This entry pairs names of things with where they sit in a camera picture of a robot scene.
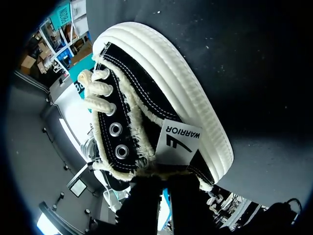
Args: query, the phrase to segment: display rack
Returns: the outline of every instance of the display rack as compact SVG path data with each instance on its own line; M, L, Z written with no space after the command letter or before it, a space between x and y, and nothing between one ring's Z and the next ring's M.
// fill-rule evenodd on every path
M87 33L83 34L81 37L79 37L78 35L76 35L77 38L72 39L72 33L73 33L73 30L72 30L73 25L72 25L72 26L71 26L71 42L68 43L68 42L67 42L67 39L66 39L66 37L65 37L65 35L64 35L64 32L63 32L62 28L60 28L60 29L59 29L60 35L61 35L61 37L62 37L62 39L63 39L63 41L65 42L66 45L65 45L64 47L62 47L61 49L59 49L59 50L56 52L56 51L54 50L53 46L51 45L50 41L48 40L47 35L44 33L44 30L43 30L43 27L44 27L46 24L50 24L50 23L51 23L50 19L49 19L49 18L46 19L46 20L40 25L40 27L39 27L39 32L40 32L42 38L44 39L46 45L48 46L48 48L51 50L51 53L53 54L52 57L50 58L50 61L51 61L51 62L52 62L53 60L56 61L56 62L59 64L60 69L63 69L64 72L69 75L69 72L68 72L67 68L66 68L66 67L62 64L62 62L58 59L58 56L59 56L62 52L64 52L66 49L69 50L71 56L74 56L74 53L73 53L73 51L72 51L72 49L71 49L71 45L73 45L74 43L76 43L76 42L77 42L78 40L80 40L80 39L83 39L83 41L85 42L84 37L87 35Z

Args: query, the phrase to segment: white label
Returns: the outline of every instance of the white label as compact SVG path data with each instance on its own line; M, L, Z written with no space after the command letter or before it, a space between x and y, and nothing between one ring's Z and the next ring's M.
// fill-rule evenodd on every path
M201 131L199 127L165 119L156 147L156 162L189 165L199 147Z

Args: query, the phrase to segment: black fabric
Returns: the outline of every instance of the black fabric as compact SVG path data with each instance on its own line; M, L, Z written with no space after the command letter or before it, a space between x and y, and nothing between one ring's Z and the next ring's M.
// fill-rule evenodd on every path
M115 191L123 191L123 190L127 189L130 185L129 182L117 180L108 171L102 170L101 172L102 172L102 174L104 174L105 181Z
M161 119L180 120L160 88L136 60L114 44L110 44L103 58L118 66L127 75L149 111Z
M104 70L105 66L98 65L96 69ZM113 86L112 94L108 97L101 96L101 98L116 105L116 112L112 116L98 112L102 142L112 167L117 171L127 173L136 169L135 161L138 159L136 141L131 136L129 128L131 122L127 116L130 109L128 104L124 102L123 94L120 92L119 86L117 85L117 77L112 71L110 71L110 75L106 80L101 79L100 81ZM118 137L113 137L109 133L109 127L114 122L120 123L123 127L122 134ZM122 160L116 157L115 148L120 144L124 144L128 147L130 157Z
M161 89L157 86L157 84L154 82L154 80L149 76L149 74L144 70L144 68L136 61L134 60L130 55L128 55L126 52L124 52L122 49L117 47L116 45L109 43L106 48L101 52L101 57L105 60L110 61L117 67L119 67L125 76L130 81L132 87L135 89L136 94L139 96L141 101L144 103L146 107L148 107L149 111L151 111L154 115L158 116L161 119L169 119L174 121L180 121L181 119L176 114L174 109L172 108L171 104L167 100L166 96L163 94ZM106 67L103 65L97 65L97 69L104 70ZM111 71L112 77L116 80L116 75ZM110 97L109 99L106 98L109 102L119 102L117 107L120 109L119 112L116 112L114 114L114 118L119 118L122 116L121 109L122 104L121 99L118 100L117 96ZM148 139L150 141L150 144L154 148L154 150L157 147L158 138L161 132L161 127L156 125L155 123L151 122L144 114L142 113L142 124L144 126L144 129L146 131L146 134L148 136ZM106 126L105 124L105 114L99 113L99 120L101 120L101 123ZM106 137L106 133L104 133L104 130L101 130L102 138L104 138L104 145L109 141L109 138L112 139L113 145L117 146L118 142L123 142L121 138L124 138L125 136L122 135L121 138L115 138L115 137ZM134 162L138 160L138 156L135 154L135 148L132 147L132 153L127 158L127 160L119 160L114 159L114 157L109 160L110 163L114 162L113 168L122 171L127 172L127 169L130 169L131 167L121 165L121 164L130 164L134 165ZM210 170L208 169L204 159L202 158L199 151L196 152L194 155L190 165L188 166L188 170L190 172L195 173L198 177L202 178L206 183L213 184L214 180L211 175Z

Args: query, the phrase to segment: gray wall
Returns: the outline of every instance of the gray wall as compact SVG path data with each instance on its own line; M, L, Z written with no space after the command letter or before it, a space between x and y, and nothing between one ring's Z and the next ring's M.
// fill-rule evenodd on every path
M63 141L64 146L58 146L57 141L53 145L47 135L42 133L42 128L47 127L47 123L39 114L47 105L45 98L44 92L34 91L33 87L29 89L27 84L18 86L13 84L6 118L6 146L11 163L10 168L17 188L35 223L41 215L38 204L45 201L51 207L63 191L65 198L58 204L57 213L74 227L83 231L89 222L84 210L90 209L91 216L99 218L103 197L101 195L95 197L85 190L77 198L66 187L73 174L63 169L64 162L61 158L66 161L73 173L76 173L79 169L69 163L67 155L77 154L77 151L65 132L59 126L53 127L53 122L59 123L57 115L54 116L55 118L49 118L49 114L45 117L49 119L50 128L58 130L56 137L59 138L59 142ZM70 151L64 153L62 149L70 149ZM81 162L81 157L77 157L78 162ZM96 178L87 171L83 176L83 181L91 191L98 186L95 183Z

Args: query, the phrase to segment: shoe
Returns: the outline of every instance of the shoe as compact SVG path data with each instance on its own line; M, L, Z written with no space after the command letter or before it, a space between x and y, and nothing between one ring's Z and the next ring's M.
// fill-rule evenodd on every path
M155 160L166 118L202 128L187 170L197 175L201 189L210 190L229 170L233 151L184 57L163 35L134 22L110 27L92 50L93 73L83 71L78 80L101 158L93 167L130 181Z

